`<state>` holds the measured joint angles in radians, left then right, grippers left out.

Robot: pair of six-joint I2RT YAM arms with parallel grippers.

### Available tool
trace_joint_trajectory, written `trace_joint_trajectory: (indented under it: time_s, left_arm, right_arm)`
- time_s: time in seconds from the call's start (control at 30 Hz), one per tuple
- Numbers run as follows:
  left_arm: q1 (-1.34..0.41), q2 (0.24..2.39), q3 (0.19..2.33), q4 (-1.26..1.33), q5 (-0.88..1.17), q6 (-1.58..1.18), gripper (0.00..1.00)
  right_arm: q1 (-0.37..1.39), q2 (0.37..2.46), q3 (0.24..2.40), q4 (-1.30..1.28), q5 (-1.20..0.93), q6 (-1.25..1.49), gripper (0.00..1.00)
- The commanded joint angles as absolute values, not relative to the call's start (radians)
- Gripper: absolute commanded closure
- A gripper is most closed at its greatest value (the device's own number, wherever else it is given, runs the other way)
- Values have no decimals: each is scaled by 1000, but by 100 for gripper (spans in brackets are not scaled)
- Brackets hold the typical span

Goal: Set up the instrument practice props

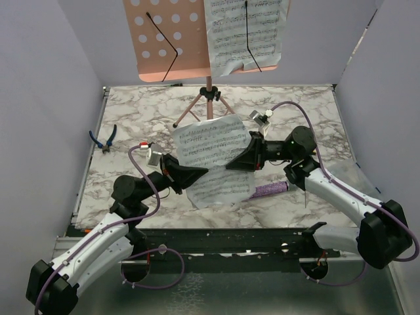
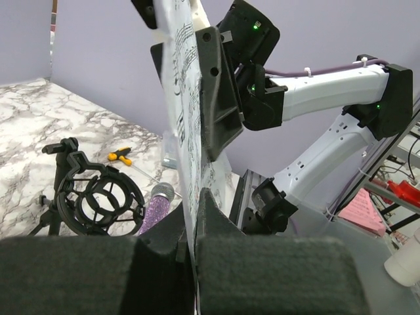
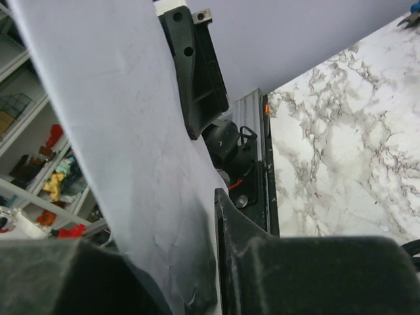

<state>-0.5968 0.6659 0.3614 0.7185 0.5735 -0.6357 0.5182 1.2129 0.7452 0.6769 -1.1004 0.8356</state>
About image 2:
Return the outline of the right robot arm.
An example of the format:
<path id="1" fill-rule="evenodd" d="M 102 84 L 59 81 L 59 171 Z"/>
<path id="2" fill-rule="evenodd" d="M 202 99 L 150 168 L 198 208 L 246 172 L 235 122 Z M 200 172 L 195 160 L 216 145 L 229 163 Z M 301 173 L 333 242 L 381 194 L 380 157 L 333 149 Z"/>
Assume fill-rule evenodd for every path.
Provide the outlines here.
<path id="1" fill-rule="evenodd" d="M 211 25 L 199 1 L 135 1 L 177 148 L 200 314 L 369 314 L 354 260 L 328 228 L 370 168 L 362 152 L 409 129 L 413 73 L 363 54 L 346 66 L 266 71 L 280 32 L 234 1 Z M 265 131 L 321 112 L 336 118 L 288 166 L 251 187 L 229 217 L 211 171 L 244 129 Z"/>

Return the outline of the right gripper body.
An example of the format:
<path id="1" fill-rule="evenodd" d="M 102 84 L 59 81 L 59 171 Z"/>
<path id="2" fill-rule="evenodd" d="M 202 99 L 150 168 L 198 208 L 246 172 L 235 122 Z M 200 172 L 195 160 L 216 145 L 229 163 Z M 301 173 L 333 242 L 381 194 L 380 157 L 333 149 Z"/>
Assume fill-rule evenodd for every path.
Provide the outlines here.
<path id="1" fill-rule="evenodd" d="M 230 29 L 211 26 L 200 1 L 192 1 L 192 21 L 201 70 L 201 105 L 205 121 L 240 121 L 240 96 L 230 49 Z"/>

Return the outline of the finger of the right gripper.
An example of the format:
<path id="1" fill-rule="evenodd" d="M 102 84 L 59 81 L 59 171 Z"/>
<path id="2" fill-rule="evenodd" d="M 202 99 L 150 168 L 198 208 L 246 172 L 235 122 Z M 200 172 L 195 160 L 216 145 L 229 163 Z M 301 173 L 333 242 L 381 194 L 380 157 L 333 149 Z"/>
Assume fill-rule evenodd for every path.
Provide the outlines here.
<path id="1" fill-rule="evenodd" d="M 238 87 L 230 56 L 225 51 L 232 35 L 210 26 L 197 31 L 196 39 L 201 70 L 202 144 L 209 161 L 216 161 L 243 131 Z"/>
<path id="2" fill-rule="evenodd" d="M 150 54 L 159 78 L 161 78 L 161 65 L 163 55 L 163 33 L 158 29 L 154 2 L 152 0 L 132 0 L 136 11 L 143 19 L 146 26 L 152 32 L 154 44 L 150 47 Z"/>

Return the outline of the sheet music page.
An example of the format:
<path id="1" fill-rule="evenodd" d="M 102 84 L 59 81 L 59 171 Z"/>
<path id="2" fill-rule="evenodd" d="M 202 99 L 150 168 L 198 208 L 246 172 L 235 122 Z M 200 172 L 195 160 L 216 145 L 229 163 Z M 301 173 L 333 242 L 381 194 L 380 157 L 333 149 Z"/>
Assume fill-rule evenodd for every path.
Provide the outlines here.
<path id="1" fill-rule="evenodd" d="M 209 158 L 205 139 L 205 101 L 214 102 L 205 89 L 214 77 L 206 66 L 217 67 L 222 52 L 221 35 L 209 25 L 200 1 L 154 1 L 157 27 L 163 41 L 161 84 L 168 105 L 169 123 L 177 140 L 182 205 L 193 266 L 196 312 L 204 314 L 202 285 L 198 278 L 197 241 L 205 224 L 225 219 L 227 157 Z"/>

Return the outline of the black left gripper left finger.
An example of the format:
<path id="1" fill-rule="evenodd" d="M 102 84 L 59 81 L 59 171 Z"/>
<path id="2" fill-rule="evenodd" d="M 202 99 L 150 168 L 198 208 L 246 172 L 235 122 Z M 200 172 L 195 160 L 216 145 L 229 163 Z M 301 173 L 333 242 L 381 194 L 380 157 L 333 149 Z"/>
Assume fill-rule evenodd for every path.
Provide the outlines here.
<path id="1" fill-rule="evenodd" d="M 3 239 L 1 313 L 193 314 L 182 207 L 139 237 Z"/>

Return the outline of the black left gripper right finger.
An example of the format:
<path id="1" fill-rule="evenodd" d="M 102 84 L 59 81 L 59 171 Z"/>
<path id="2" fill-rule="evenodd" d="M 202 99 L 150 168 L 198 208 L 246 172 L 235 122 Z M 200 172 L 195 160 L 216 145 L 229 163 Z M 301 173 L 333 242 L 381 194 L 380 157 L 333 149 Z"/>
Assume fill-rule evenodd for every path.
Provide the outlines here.
<path id="1" fill-rule="evenodd" d="M 334 238 L 247 236 L 199 197 L 200 314 L 368 314 L 354 260 Z"/>

